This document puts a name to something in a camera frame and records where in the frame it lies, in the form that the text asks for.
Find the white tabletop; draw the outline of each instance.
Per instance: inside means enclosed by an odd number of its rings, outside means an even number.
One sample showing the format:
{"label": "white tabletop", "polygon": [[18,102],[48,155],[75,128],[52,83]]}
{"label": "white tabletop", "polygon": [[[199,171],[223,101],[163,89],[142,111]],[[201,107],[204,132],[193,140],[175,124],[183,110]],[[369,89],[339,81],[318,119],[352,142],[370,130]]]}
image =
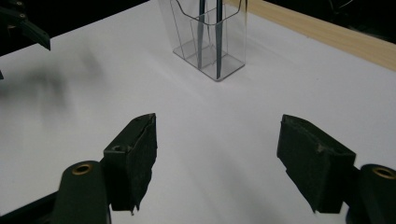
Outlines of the white tabletop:
{"label": "white tabletop", "polygon": [[172,53],[156,1],[0,58],[0,214],[99,161],[133,118],[157,114],[141,211],[113,223],[345,223],[313,214],[276,157],[283,114],[396,168],[396,73],[249,14],[247,65],[215,82]]}

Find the table surface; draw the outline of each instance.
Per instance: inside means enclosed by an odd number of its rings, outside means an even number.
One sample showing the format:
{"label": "table surface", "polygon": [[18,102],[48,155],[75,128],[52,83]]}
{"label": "table surface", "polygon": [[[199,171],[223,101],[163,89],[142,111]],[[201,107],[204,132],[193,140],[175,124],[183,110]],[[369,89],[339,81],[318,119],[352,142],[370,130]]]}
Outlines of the table surface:
{"label": "table surface", "polygon": [[158,158],[141,210],[113,223],[345,223],[313,214],[276,157],[283,114],[396,168],[396,73],[252,14],[247,65],[214,82],[172,53],[156,1],[0,58],[0,214],[133,118],[157,114]]}

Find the wooden strip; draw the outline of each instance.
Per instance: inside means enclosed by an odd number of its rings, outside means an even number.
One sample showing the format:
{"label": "wooden strip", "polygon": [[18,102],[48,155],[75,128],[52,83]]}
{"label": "wooden strip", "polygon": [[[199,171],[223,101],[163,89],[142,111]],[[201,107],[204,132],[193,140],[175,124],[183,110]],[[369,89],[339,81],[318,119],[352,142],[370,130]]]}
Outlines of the wooden strip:
{"label": "wooden strip", "polygon": [[392,43],[262,0],[248,0],[247,11],[369,62],[396,71],[396,45]]}

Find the black pen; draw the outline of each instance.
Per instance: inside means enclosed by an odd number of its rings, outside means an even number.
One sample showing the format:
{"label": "black pen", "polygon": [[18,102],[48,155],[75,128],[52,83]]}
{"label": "black pen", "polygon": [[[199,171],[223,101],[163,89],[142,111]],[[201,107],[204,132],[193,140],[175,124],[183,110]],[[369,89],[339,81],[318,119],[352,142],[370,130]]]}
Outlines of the black pen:
{"label": "black pen", "polygon": [[217,75],[216,79],[220,78],[221,74],[221,46],[222,46],[222,0],[218,0],[216,7],[216,58],[217,58]]}
{"label": "black pen", "polygon": [[198,22],[198,69],[202,67],[202,41],[204,38],[205,22],[205,0],[199,0],[199,22]]}

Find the transparent pen holder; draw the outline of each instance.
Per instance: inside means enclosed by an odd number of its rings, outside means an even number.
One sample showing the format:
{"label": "transparent pen holder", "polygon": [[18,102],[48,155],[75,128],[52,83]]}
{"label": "transparent pen holder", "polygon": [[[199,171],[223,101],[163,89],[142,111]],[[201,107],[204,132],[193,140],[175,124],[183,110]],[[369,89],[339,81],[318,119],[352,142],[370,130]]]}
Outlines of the transparent pen holder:
{"label": "transparent pen holder", "polygon": [[201,1],[158,0],[173,52],[223,80],[245,65],[247,0],[223,0],[221,10],[218,1],[205,0],[205,8]]}

